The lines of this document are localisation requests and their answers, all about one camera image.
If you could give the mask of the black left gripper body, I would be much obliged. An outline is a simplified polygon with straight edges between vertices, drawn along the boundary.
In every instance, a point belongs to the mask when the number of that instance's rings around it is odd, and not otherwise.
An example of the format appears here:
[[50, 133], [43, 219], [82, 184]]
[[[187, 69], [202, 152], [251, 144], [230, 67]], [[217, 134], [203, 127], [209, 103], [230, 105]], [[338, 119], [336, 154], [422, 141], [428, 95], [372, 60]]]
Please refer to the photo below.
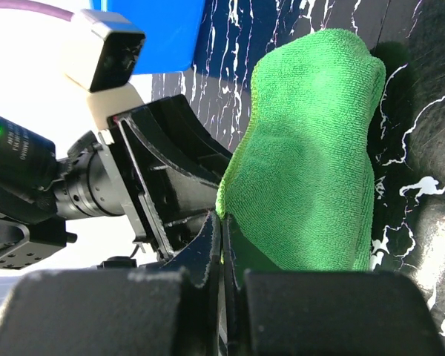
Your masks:
[[102, 161], [122, 189], [136, 239], [169, 260], [215, 209], [231, 152], [198, 120], [182, 94], [114, 113], [99, 132]]

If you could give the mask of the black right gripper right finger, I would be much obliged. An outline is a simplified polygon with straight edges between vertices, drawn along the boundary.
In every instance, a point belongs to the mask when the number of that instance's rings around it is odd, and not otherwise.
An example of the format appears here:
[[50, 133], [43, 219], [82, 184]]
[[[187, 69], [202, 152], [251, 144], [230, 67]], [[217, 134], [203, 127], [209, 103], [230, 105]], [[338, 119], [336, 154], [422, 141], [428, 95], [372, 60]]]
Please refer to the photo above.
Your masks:
[[228, 355], [250, 355], [244, 273], [249, 267], [249, 241], [232, 215], [222, 222], [222, 252]]

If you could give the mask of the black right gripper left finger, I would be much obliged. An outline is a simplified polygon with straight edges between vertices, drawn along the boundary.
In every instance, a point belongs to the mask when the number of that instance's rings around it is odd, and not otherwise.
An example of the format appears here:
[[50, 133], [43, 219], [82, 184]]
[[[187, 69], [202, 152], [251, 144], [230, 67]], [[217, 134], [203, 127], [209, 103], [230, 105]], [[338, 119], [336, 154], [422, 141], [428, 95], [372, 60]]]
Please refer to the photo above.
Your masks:
[[183, 280], [174, 355], [218, 354], [221, 229], [219, 217], [209, 213], [198, 235], [157, 269], [177, 272]]

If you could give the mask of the green microfiber towel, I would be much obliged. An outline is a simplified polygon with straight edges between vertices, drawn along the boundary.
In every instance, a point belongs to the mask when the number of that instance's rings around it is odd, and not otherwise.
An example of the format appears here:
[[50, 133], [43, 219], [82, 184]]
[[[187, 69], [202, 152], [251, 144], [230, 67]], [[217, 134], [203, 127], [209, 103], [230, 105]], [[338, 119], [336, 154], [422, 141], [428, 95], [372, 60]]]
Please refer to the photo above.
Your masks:
[[384, 63], [349, 30], [303, 36], [264, 55], [251, 75], [246, 132], [216, 211], [277, 267], [369, 269], [375, 178], [368, 131]]

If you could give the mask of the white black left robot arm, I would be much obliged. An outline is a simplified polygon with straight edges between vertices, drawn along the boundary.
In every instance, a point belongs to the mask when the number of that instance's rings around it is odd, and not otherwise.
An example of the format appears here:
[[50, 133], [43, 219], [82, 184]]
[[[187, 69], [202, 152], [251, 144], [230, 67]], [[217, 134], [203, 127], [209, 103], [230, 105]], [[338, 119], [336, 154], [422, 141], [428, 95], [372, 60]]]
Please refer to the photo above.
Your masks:
[[66, 224], [127, 217], [136, 249], [178, 254], [214, 210], [231, 153], [182, 94], [105, 117], [61, 159], [52, 141], [0, 117], [0, 269], [76, 242]]

